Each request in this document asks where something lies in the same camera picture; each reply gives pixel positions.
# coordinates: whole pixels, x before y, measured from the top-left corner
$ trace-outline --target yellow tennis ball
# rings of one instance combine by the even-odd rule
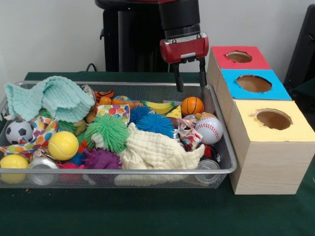
[[[21,155],[8,155],[1,159],[0,166],[3,169],[26,169],[28,161]],[[9,184],[17,184],[25,180],[26,174],[1,174],[1,180]]]
[[[49,140],[49,153],[59,161],[71,159],[79,149],[79,142],[76,136],[67,131],[54,134]]]

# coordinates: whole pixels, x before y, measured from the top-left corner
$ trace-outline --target stacked boxes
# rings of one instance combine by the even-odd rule
[[[235,194],[295,194],[315,133],[256,47],[213,47],[214,87],[238,160]]]

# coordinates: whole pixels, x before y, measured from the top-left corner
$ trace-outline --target red box top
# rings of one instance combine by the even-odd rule
[[[270,66],[257,47],[250,46],[214,46],[219,67],[229,70],[270,70]]]

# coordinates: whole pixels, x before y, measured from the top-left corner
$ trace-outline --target white baseball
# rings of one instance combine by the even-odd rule
[[[215,117],[202,118],[195,129],[199,134],[203,135],[201,142],[207,145],[217,143],[223,135],[223,126]]]

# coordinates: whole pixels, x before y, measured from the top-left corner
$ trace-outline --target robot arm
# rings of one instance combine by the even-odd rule
[[[206,85],[205,57],[209,39],[200,31],[198,0],[158,0],[165,39],[160,42],[164,61],[173,65],[177,90],[184,90],[179,64],[200,62],[200,85]]]

